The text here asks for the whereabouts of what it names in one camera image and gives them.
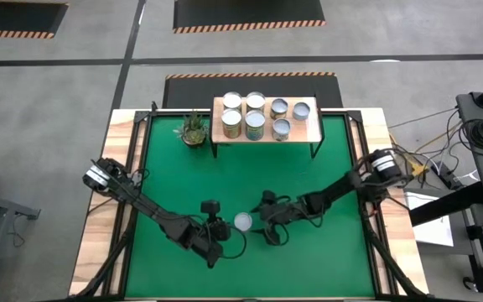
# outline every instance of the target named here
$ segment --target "gray floor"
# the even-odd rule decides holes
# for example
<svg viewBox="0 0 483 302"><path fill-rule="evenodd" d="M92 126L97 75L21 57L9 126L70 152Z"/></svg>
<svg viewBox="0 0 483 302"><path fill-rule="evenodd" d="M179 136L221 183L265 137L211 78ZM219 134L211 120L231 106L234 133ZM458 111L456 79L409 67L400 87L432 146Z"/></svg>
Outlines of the gray floor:
<svg viewBox="0 0 483 302"><path fill-rule="evenodd" d="M483 0L321 2L328 21L321 28L172 34L173 2L150 1L133 57L483 54ZM137 3L70 0L55 39L0 39L0 60L121 59ZM0 262L0 301L66 295L91 194L81 175L101 152L120 70L0 67L0 196L43 209L38 221L17 223L27 242ZM459 93L483 91L483 60L135 65L121 108L161 104L168 74L243 71L334 71L344 106L383 107L388 125L454 107ZM391 132L414 149L442 133L448 116ZM461 159L456 174L475 168L464 148L454 153ZM483 301L461 286L470 275L466 258L421 257L432 294Z"/></svg>

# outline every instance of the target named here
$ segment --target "metal can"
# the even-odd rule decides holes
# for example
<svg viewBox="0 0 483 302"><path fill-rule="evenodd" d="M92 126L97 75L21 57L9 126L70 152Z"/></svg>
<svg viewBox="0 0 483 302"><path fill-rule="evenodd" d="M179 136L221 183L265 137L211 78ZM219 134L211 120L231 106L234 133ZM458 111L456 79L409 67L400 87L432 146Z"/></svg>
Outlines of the metal can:
<svg viewBox="0 0 483 302"><path fill-rule="evenodd" d="M293 118L304 121L309 117L310 107L307 103L299 102L293 107Z"/></svg>
<svg viewBox="0 0 483 302"><path fill-rule="evenodd" d="M264 113L258 110L251 110L245 116L245 134L247 138L251 139L252 141L262 139L264 136L265 122L266 118L264 117Z"/></svg>
<svg viewBox="0 0 483 302"><path fill-rule="evenodd" d="M272 119L285 118L288 110L288 103L284 99L275 99L272 102L272 110L269 115Z"/></svg>
<svg viewBox="0 0 483 302"><path fill-rule="evenodd" d="M236 109L226 109L221 116L223 134L228 138L237 138L242 133L242 114Z"/></svg>
<svg viewBox="0 0 483 302"><path fill-rule="evenodd" d="M264 105L266 105L266 97L260 92L251 92L246 99L247 112L251 110L259 110L264 112Z"/></svg>
<svg viewBox="0 0 483 302"><path fill-rule="evenodd" d="M227 92L223 96L223 109L236 109L242 112L242 96L237 92Z"/></svg>
<svg viewBox="0 0 483 302"><path fill-rule="evenodd" d="M284 118L279 118L277 121L273 122L273 138L279 142L284 142L288 140L290 134L290 122Z"/></svg>

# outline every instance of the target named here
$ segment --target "white paper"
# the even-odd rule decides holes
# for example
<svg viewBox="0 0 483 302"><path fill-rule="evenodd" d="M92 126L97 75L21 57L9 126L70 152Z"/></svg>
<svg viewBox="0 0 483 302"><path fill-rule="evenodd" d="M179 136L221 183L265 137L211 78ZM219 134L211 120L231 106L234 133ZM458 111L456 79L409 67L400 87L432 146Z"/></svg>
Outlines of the white paper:
<svg viewBox="0 0 483 302"><path fill-rule="evenodd" d="M406 198L410 210L438 199L438 197L411 192L406 192ZM450 229L450 219L448 216L416 226L413 228L413 232L415 233L415 239L418 242L439 244L448 247L454 246L452 230Z"/></svg>

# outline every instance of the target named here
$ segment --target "green table surface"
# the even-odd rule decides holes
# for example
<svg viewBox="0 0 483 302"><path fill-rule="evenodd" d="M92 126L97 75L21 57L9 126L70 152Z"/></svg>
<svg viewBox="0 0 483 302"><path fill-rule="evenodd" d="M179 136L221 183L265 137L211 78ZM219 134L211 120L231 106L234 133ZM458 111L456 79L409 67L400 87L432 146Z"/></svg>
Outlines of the green table surface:
<svg viewBox="0 0 483 302"><path fill-rule="evenodd" d="M325 141L315 159L308 144L247 143L187 148L173 130L182 117L155 117L147 154L150 176L143 193L169 211L199 214L203 200L221 203L219 216L234 221L255 207L264 190L295 198L321 190L351 168L343 117L324 117ZM252 215L253 229L262 223ZM289 243L268 246L247 234L238 259L220 259L213 269L204 259L169 241L158 225L140 215L127 281L128 298L295 298L373 297L371 272L355 193L338 200L324 225L308 221L287 226ZM225 255L242 249L233 232Z"/></svg>

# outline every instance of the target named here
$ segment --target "yellow and black striped tape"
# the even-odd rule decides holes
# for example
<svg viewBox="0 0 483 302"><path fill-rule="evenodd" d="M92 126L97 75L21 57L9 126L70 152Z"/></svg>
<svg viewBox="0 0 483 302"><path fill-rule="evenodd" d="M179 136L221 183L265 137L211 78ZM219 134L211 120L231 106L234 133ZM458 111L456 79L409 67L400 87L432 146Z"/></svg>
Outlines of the yellow and black striped tape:
<svg viewBox="0 0 483 302"><path fill-rule="evenodd" d="M0 38L52 39L54 36L55 34L48 32L0 30Z"/></svg>
<svg viewBox="0 0 483 302"><path fill-rule="evenodd" d="M334 76L334 72L238 72L221 74L167 75L168 79L213 78L213 77L249 77L249 76Z"/></svg>
<svg viewBox="0 0 483 302"><path fill-rule="evenodd" d="M259 23L239 23L224 25L201 25L179 27L174 29L175 34L196 34L209 33L229 30L251 30L251 29L285 29L295 27L314 27L324 26L327 23L322 20L304 20L304 21L284 21L284 22L259 22Z"/></svg>

